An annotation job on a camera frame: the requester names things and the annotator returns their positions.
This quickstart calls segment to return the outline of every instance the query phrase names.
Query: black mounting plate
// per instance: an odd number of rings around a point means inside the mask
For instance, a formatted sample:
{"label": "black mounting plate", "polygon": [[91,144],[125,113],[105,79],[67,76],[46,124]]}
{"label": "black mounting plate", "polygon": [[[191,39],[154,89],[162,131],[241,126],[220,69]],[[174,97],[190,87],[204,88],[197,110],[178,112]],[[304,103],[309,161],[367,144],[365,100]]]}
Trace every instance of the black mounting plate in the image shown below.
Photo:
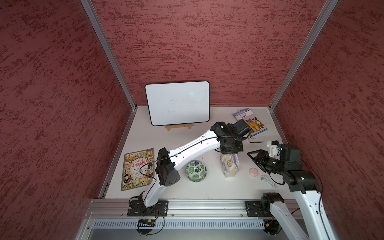
{"label": "black mounting plate", "polygon": [[245,201],[245,209],[247,210],[248,217],[273,217],[271,214],[264,214],[262,212],[261,201]]}
{"label": "black mounting plate", "polygon": [[[152,207],[157,208],[157,210],[165,217],[165,216],[167,216],[167,212],[168,212],[168,203],[169,202],[166,200],[159,200],[157,202],[156,206],[152,206]],[[143,217],[140,214],[140,211],[144,212],[144,209],[140,209],[141,206],[142,205],[140,204],[140,201],[132,200],[131,205],[130,205],[131,209],[128,209],[127,216],[129,216],[129,217]],[[157,217],[157,211],[155,210],[147,216]]]}

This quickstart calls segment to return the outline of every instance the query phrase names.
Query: book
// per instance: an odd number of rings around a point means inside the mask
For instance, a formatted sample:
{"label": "book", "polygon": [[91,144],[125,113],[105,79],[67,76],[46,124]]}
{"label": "book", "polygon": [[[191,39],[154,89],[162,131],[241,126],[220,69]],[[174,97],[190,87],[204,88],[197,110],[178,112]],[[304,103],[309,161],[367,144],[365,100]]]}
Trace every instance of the book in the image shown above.
{"label": "book", "polygon": [[153,175],[153,148],[124,154],[121,191],[149,185]]}
{"label": "book", "polygon": [[251,127],[251,138],[248,139],[250,142],[257,140],[257,137],[255,137],[256,135],[268,130],[249,108],[241,110],[240,112],[233,114],[233,116],[237,120],[244,119],[248,126]]}

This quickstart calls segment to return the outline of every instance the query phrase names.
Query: leaf pattern bowl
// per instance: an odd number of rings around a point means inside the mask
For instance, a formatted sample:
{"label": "leaf pattern bowl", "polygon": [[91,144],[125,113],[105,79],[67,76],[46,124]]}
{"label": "leaf pattern bowl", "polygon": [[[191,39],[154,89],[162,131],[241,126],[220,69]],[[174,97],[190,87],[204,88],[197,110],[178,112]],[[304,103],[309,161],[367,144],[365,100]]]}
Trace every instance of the leaf pattern bowl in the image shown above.
{"label": "leaf pattern bowl", "polygon": [[189,180],[201,182],[207,176],[207,167],[200,161],[192,161],[188,163],[185,173]]}

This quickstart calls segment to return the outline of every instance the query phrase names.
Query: black cable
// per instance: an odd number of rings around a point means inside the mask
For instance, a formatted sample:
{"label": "black cable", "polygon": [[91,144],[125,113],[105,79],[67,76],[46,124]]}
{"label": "black cable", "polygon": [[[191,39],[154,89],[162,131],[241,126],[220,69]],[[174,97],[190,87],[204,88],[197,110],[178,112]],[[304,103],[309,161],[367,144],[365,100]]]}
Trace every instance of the black cable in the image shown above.
{"label": "black cable", "polygon": [[[296,209],[295,211],[297,211],[297,210],[299,210],[299,209],[300,209],[300,208]],[[295,211],[291,212],[291,214],[294,214],[294,213],[295,213]]]}
{"label": "black cable", "polygon": [[303,163],[305,163],[305,165],[307,165],[311,170],[312,172],[314,172],[316,174],[316,176],[319,178],[320,180],[320,184],[321,184],[321,194],[320,194],[320,199],[319,199],[319,214],[320,214],[320,218],[321,218],[321,222],[323,223],[323,227],[324,227],[324,230],[325,230],[325,233],[327,234],[327,237],[328,237],[328,240],[330,240],[329,238],[329,235],[328,235],[328,231],[327,231],[327,228],[325,227],[325,223],[324,223],[324,220],[323,220],[323,217],[322,217],[322,214],[321,214],[321,211],[320,211],[320,202],[321,202],[321,197],[323,196],[323,191],[324,191],[324,186],[323,186],[323,182],[321,181],[321,178],[320,176],[317,174],[317,172],[315,172],[311,166],[308,165],[308,163],[306,163],[305,161],[301,160]]}
{"label": "black cable", "polygon": [[274,181],[276,184],[279,184],[279,185],[284,185],[285,182],[283,181],[283,183],[279,183],[279,182],[276,182],[272,177],[271,177],[271,174],[269,173],[269,177],[272,179],[272,181]]}
{"label": "black cable", "polygon": [[161,227],[161,229],[160,229],[158,232],[155,232],[155,233],[148,233],[147,235],[155,235],[155,234],[158,234],[159,232],[161,232],[161,230],[163,230],[164,226],[166,225],[166,219],[165,219],[164,215],[163,215],[161,212],[159,212],[159,211],[158,211],[158,214],[160,214],[160,215],[163,217],[163,221],[164,221],[163,226]]}
{"label": "black cable", "polygon": [[[178,152],[177,154],[175,154],[175,155],[173,155],[173,156],[166,157],[166,158],[163,158],[163,159],[158,159],[158,160],[156,160],[156,161],[152,161],[152,162],[146,163],[146,164],[144,164],[143,166],[140,167],[139,172],[140,172],[142,175],[144,175],[144,176],[151,177],[151,178],[155,179],[155,183],[156,183],[156,178],[154,178],[154,177],[152,177],[152,176],[149,176],[149,175],[146,175],[146,174],[144,174],[144,173],[141,172],[141,169],[142,169],[145,165],[148,165],[148,164],[150,164],[150,163],[154,163],[154,162],[158,162],[158,161],[161,161],[161,160],[165,160],[165,159],[168,159],[168,158],[171,158],[171,157],[175,157],[175,156],[177,157],[177,155],[179,155],[180,153],[182,153],[182,152],[184,152],[184,151],[190,149],[191,147],[196,146],[197,144],[201,144],[201,143],[203,143],[205,140],[209,140],[209,139],[213,139],[213,138],[219,138],[219,137],[216,136],[216,137],[209,137],[209,138],[203,139],[202,141],[199,141],[199,142],[195,143],[194,145],[187,147],[186,149],[182,150],[181,152]],[[248,136],[247,136],[247,137],[244,137],[244,139],[247,139],[247,138],[251,138],[251,136],[250,136],[249,133],[248,133]]]}
{"label": "black cable", "polygon": [[128,206],[130,207],[131,206],[131,199],[132,198],[139,198],[139,196],[133,196],[133,197],[131,197],[129,200],[128,200]]}
{"label": "black cable", "polygon": [[280,232],[282,229],[283,229],[283,228],[282,228],[282,227],[280,227],[280,229],[277,231],[276,235],[278,235],[278,234],[279,234],[279,232]]}

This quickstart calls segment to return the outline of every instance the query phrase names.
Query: snack bag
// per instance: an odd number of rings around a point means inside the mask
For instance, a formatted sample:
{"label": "snack bag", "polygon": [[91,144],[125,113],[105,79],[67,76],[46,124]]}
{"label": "snack bag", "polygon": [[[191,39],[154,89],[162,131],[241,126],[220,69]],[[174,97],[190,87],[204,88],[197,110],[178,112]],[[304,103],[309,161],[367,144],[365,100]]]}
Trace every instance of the snack bag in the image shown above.
{"label": "snack bag", "polygon": [[221,154],[221,169],[223,170],[224,176],[234,177],[238,172],[239,159],[237,154]]}

